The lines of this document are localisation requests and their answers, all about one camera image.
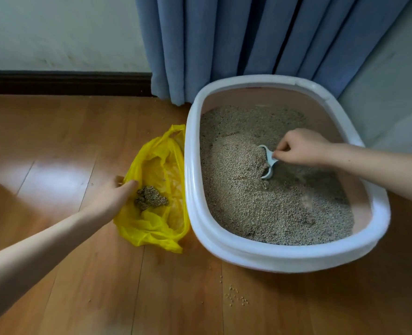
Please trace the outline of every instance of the wall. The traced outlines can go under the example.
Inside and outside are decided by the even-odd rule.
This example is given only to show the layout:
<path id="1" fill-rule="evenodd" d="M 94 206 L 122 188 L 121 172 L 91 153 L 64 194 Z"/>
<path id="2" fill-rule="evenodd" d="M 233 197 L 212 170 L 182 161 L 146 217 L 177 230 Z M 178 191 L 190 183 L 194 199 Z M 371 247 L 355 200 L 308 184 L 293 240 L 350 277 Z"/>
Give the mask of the wall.
<path id="1" fill-rule="evenodd" d="M 135 0 L 0 0 L 0 70 L 150 72 Z"/>
<path id="2" fill-rule="evenodd" d="M 412 151 L 412 0 L 339 101 L 367 146 Z"/>

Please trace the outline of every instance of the curtain fold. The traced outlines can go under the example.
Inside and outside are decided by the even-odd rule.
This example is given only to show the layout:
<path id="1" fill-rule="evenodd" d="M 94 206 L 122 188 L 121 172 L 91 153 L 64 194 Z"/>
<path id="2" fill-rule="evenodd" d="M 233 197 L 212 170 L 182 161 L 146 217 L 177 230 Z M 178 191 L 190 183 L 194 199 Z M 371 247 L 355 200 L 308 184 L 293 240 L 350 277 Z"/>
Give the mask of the curtain fold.
<path id="1" fill-rule="evenodd" d="M 136 0 L 152 94 L 193 102 L 239 74 L 311 79 L 338 97 L 409 0 Z"/>

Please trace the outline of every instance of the right hand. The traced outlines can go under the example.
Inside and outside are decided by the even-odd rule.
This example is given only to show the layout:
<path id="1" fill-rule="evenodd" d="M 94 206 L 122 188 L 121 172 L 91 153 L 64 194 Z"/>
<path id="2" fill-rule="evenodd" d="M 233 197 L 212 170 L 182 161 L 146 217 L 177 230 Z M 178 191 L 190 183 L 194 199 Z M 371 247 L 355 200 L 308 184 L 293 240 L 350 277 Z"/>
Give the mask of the right hand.
<path id="1" fill-rule="evenodd" d="M 290 130 L 277 145 L 273 157 L 286 163 L 324 167 L 331 142 L 321 134 L 304 128 Z"/>

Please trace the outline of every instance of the litter scoop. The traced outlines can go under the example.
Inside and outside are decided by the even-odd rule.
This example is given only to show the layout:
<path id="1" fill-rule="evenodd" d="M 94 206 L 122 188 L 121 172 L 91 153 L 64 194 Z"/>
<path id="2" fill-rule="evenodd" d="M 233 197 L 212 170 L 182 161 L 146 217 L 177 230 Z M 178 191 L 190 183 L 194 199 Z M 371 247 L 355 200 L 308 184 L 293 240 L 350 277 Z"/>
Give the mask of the litter scoop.
<path id="1" fill-rule="evenodd" d="M 262 180 L 268 180 L 268 179 L 271 179 L 271 176 L 273 176 L 273 166 L 274 166 L 274 164 L 275 164 L 277 161 L 279 161 L 279 160 L 276 160 L 275 158 L 273 158 L 273 152 L 270 151 L 267 146 L 265 146 L 265 145 L 260 145 L 259 147 L 265 148 L 265 151 L 266 151 L 266 162 L 268 163 L 268 166 L 269 166 L 269 168 L 268 168 L 268 173 L 266 173 L 265 175 L 261 176 L 261 178 L 262 178 Z"/>

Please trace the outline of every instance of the hand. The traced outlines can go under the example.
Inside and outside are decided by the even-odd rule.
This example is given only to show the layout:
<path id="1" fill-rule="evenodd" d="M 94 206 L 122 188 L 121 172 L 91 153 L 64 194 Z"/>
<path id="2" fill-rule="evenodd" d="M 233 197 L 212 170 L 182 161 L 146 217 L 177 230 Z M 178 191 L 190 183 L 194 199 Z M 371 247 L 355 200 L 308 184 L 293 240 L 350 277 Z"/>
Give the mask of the hand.
<path id="1" fill-rule="evenodd" d="M 286 163 L 309 167 L 325 166 L 332 145 L 321 134 L 304 128 L 290 130 L 277 145 L 273 157 Z"/>
<path id="2" fill-rule="evenodd" d="M 91 203 L 82 211 L 102 220 L 107 224 L 119 213 L 130 195 L 138 189 L 135 180 L 122 184 L 124 178 L 116 176 L 105 183 Z"/>

